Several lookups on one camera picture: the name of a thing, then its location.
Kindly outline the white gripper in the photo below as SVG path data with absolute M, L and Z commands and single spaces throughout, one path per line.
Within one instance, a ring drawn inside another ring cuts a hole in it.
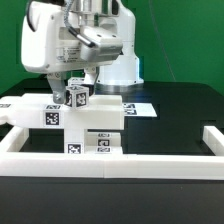
M 21 61 L 32 73 L 44 73 L 53 101 L 66 98 L 63 72 L 84 69 L 84 84 L 95 85 L 98 66 L 111 64 L 123 43 L 117 33 L 100 24 L 111 22 L 108 1 L 30 1 L 22 27 Z

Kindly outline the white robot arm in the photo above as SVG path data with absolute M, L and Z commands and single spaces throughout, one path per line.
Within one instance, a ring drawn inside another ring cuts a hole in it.
M 114 91 L 139 85 L 135 22 L 121 0 L 28 0 L 22 64 L 47 76 L 57 104 L 66 102 L 68 71 L 82 70 L 88 87 Z

